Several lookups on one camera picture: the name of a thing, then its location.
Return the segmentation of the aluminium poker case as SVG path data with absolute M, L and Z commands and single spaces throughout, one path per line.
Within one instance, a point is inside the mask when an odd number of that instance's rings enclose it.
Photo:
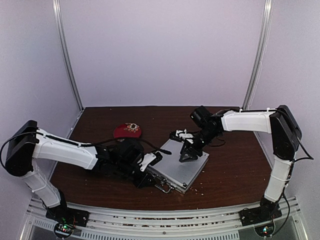
M 208 161 L 209 154 L 204 152 L 197 160 L 180 162 L 182 146 L 181 142 L 167 140 L 161 148 L 170 151 L 171 155 L 163 153 L 162 160 L 146 168 L 156 180 L 155 187 L 165 194 L 172 190 L 185 194 Z

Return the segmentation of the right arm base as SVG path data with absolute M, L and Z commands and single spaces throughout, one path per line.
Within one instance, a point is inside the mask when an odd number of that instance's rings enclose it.
M 276 233 L 274 220 L 282 216 L 279 202 L 262 198 L 258 207 L 244 208 L 239 212 L 242 226 L 256 225 L 255 233 L 259 237 L 272 237 Z

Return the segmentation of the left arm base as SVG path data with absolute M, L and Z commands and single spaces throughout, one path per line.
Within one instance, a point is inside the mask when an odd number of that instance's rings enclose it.
M 86 227 L 90 213 L 86 210 L 70 208 L 65 200 L 55 207 L 48 207 L 44 202 L 42 206 L 46 210 L 46 218 L 56 221 L 53 233 L 59 240 L 69 238 L 77 227 Z

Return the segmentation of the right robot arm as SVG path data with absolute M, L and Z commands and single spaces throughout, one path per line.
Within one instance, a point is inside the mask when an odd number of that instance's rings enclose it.
M 256 210 L 259 220 L 268 220 L 289 182 L 296 154 L 301 144 L 302 131 L 290 108 L 281 104 L 264 110 L 243 110 L 238 107 L 216 113 L 200 106 L 190 115 L 199 127 L 192 139 L 187 139 L 180 150 L 180 162 L 195 161 L 214 138 L 225 132 L 255 132 L 270 135 L 273 165 L 268 185 Z

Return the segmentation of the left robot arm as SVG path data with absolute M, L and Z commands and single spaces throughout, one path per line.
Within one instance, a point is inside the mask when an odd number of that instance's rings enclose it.
M 41 170 L 39 160 L 74 165 L 102 175 L 119 173 L 142 188 L 152 181 L 146 168 L 157 158 L 155 153 L 145 153 L 136 139 L 126 139 L 108 149 L 52 135 L 38 128 L 34 120 L 28 120 L 7 143 L 7 172 L 22 178 L 61 222 L 69 221 L 72 211 L 66 207 L 62 192 Z

